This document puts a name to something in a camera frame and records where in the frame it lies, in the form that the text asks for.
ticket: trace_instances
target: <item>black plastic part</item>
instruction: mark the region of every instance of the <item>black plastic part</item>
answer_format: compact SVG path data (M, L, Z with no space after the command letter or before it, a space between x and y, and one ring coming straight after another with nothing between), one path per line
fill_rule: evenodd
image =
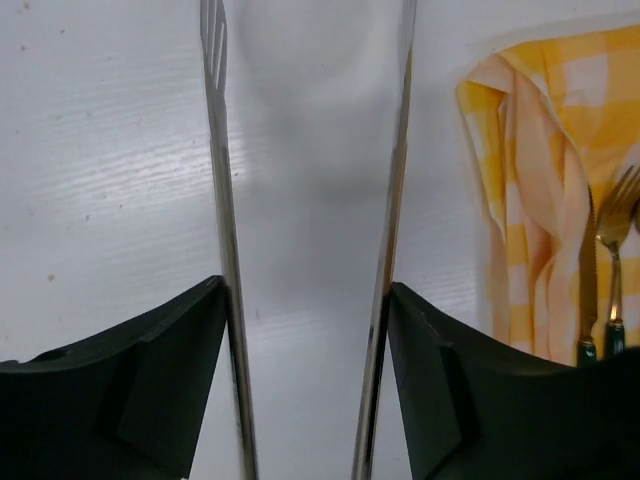
M211 277L28 363L0 363L0 478L188 477L226 322Z
M625 346L624 323L616 319L608 321L604 331L604 356L612 357L622 353Z
M405 285L390 298L415 480L640 478L640 349L566 367L483 335Z
M596 346L593 340L581 341L578 343L578 366L586 367L598 361Z

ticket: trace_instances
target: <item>gold fork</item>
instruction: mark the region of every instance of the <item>gold fork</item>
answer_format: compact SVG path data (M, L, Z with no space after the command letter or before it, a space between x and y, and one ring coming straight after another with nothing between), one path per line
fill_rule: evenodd
M622 268L620 247L629 234L633 206L640 198L640 169L629 167L604 199L598 214L598 234L611 254L611 301L605 330L604 356L624 350L625 333L622 321Z

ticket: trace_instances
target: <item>knife blade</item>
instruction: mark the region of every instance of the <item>knife blade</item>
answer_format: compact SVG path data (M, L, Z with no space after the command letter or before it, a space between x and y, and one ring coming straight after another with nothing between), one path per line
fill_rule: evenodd
M598 274L596 267L596 215L593 193L589 187L589 218L580 246L580 341L578 366L597 361L591 330L598 319Z

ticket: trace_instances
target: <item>dark green handle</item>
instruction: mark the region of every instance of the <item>dark green handle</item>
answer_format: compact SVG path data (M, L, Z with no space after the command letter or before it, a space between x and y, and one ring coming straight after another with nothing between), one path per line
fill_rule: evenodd
M585 367L597 361L598 355L596 353L596 346L593 344L593 339L580 340L580 343L578 343L578 366Z
M607 322L604 332L604 356L612 357L624 350L624 323L616 318Z

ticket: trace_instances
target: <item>yellow checkered napkin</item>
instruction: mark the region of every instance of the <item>yellow checkered napkin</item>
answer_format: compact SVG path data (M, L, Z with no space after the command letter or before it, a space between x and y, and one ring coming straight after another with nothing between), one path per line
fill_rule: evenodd
M596 212L640 163L640 26L518 45L458 86L491 232L493 334L525 352L575 364L578 257L592 186ZM640 344L640 238L623 257L627 343ZM602 352L611 263L597 247Z

